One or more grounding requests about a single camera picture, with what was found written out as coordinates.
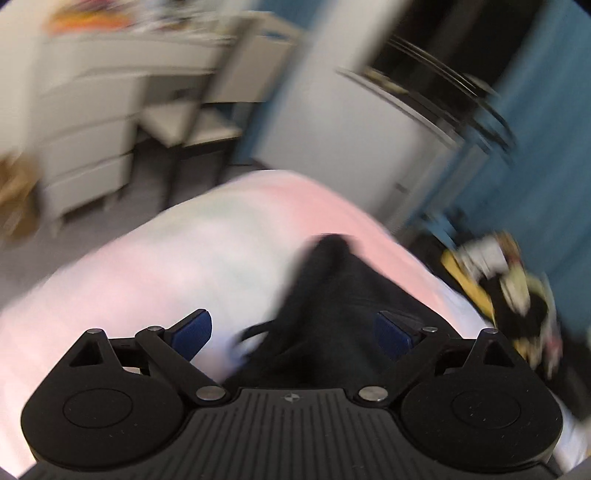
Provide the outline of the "dark navy garment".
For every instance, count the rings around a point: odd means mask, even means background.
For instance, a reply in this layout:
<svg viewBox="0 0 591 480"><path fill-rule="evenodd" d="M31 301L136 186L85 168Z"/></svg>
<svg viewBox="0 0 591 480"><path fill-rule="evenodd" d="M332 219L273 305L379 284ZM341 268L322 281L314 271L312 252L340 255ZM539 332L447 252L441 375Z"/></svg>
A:
<svg viewBox="0 0 591 480"><path fill-rule="evenodd" d="M345 238L322 237L308 249L276 317L242 331L242 340L263 340L224 388L352 390L375 384L393 363L375 333L381 312L459 335L353 254Z"/></svg>

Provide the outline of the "pile of mixed clothes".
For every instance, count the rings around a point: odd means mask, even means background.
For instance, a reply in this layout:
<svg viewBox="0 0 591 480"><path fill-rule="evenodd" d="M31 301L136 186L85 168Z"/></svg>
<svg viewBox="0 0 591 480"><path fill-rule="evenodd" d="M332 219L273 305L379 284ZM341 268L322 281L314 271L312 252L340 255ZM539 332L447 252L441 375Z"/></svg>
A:
<svg viewBox="0 0 591 480"><path fill-rule="evenodd" d="M468 241L445 250L440 263L530 367L552 379L563 356L554 295L546 276L526 269L513 237L496 232Z"/></svg>

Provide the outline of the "black clothes rack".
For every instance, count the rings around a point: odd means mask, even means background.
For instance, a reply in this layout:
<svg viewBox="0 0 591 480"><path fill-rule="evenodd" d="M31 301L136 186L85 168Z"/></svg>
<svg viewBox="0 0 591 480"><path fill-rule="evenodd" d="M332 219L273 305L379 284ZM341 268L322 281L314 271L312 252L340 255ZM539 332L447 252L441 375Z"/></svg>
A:
<svg viewBox="0 0 591 480"><path fill-rule="evenodd" d="M369 65L341 72L449 136L473 137L509 155L517 145L507 120L488 101L491 87L461 74L398 35Z"/></svg>

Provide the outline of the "white bed sheet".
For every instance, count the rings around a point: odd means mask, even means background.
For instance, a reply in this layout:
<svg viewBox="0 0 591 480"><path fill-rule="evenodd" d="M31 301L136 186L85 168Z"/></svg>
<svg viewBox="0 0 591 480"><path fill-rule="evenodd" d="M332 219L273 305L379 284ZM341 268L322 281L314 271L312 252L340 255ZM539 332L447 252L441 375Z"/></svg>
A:
<svg viewBox="0 0 591 480"><path fill-rule="evenodd" d="M389 406L358 389L240 388L308 249L353 254L463 339L488 327L367 214L303 176L252 173L176 205L65 267L1 315L1 473L9 479L586 479L550 390L515 367L445 374ZM198 309L211 339L191 364L228 398L204 406L70 406L68 365L91 328L132 338Z"/></svg>

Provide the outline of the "blue curtain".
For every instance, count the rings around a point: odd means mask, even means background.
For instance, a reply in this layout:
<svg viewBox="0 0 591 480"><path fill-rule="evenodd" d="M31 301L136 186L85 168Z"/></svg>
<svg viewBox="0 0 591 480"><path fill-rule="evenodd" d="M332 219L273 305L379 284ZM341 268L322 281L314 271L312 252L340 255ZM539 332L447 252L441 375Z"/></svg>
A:
<svg viewBox="0 0 591 480"><path fill-rule="evenodd" d="M517 139L511 160L492 156L427 223L446 245L509 232L576 334L590 327L589 5L547 4L494 101Z"/></svg>

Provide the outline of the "white drawer cabinet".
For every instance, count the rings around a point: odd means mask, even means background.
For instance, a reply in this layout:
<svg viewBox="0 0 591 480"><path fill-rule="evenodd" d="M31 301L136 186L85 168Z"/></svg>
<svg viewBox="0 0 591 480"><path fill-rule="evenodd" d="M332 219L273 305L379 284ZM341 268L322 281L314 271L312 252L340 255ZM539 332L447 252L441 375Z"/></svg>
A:
<svg viewBox="0 0 591 480"><path fill-rule="evenodd" d="M256 12L225 17L195 34L117 31L45 36L33 80L29 140L41 165L44 218L58 232L67 213L114 203L127 185L135 120L156 77L204 100Z"/></svg>

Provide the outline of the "white chair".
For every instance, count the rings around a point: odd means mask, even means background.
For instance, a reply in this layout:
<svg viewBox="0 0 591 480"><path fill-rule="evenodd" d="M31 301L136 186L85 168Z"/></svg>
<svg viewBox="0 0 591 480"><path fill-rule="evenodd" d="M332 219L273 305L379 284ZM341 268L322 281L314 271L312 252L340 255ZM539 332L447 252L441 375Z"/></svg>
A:
<svg viewBox="0 0 591 480"><path fill-rule="evenodd" d="M137 127L168 152L161 208L173 205L182 163L221 153L213 183L221 185L246 127L225 117L219 105L266 103L300 44L304 30L272 12L249 11L239 18L231 43L222 50L204 83L175 100L143 108Z"/></svg>

